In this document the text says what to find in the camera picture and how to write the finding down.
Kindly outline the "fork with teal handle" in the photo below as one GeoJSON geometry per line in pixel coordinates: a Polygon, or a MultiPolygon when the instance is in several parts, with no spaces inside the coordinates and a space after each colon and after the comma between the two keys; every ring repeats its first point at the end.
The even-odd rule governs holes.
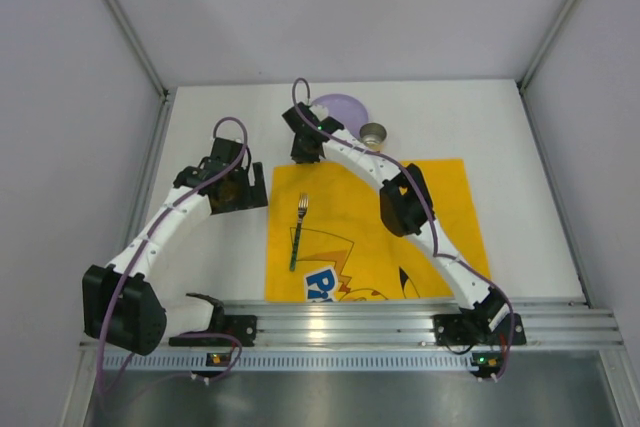
{"type": "Polygon", "coordinates": [[[297,206],[297,223],[293,237],[292,252],[289,263],[289,271],[294,272],[296,269],[297,256],[300,244],[302,224],[309,207],[309,197],[307,193],[301,193],[297,206]]]}

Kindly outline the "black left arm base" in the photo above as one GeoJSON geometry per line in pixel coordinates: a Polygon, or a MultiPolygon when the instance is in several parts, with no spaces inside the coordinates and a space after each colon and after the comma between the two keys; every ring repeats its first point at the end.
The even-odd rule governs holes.
{"type": "Polygon", "coordinates": [[[172,347],[253,347],[257,323],[255,315],[225,315],[205,331],[180,334],[168,343],[172,347]]]}

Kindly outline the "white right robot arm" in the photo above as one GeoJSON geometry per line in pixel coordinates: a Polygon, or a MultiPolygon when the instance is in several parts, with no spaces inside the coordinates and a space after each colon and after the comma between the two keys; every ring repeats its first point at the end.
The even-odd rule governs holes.
{"type": "Polygon", "coordinates": [[[474,270],[449,239],[436,215],[420,168],[373,151],[336,119],[319,119],[298,103],[283,115],[294,133],[292,159],[313,163],[324,158],[356,175],[379,195],[380,217],[393,235],[411,242],[451,289],[462,314],[485,335],[516,326],[512,303],[492,280],[474,270]]]}

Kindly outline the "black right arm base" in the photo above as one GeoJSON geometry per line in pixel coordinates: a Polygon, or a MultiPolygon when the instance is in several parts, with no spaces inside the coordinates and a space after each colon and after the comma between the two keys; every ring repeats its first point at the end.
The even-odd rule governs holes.
{"type": "Polygon", "coordinates": [[[511,340],[512,346],[527,343],[519,314],[507,314],[494,330],[471,315],[463,313],[439,314],[432,320],[436,345],[458,355],[467,353],[476,346],[505,347],[508,340],[511,340]]]}

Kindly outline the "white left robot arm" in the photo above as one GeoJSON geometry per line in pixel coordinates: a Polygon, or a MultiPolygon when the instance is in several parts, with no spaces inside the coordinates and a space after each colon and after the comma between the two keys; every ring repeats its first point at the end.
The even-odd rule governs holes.
{"type": "Polygon", "coordinates": [[[88,268],[82,278],[86,335],[148,355],[162,341],[179,346],[190,333],[228,331],[223,303],[180,288],[186,269],[172,257],[211,216],[267,206],[261,163],[242,163],[250,157],[245,144],[214,139],[209,155],[177,174],[158,211],[128,246],[107,266],[88,268]]]}

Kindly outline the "yellow Pikachu cloth placemat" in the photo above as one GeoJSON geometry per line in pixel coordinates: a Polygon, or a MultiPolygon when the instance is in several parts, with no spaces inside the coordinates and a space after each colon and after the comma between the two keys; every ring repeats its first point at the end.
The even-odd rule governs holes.
{"type": "Polygon", "coordinates": [[[270,302],[380,301],[449,297],[428,259],[384,227],[379,197],[331,162],[273,171],[265,298],[270,302]],[[307,193],[296,269],[289,271],[297,206],[307,193]]]}

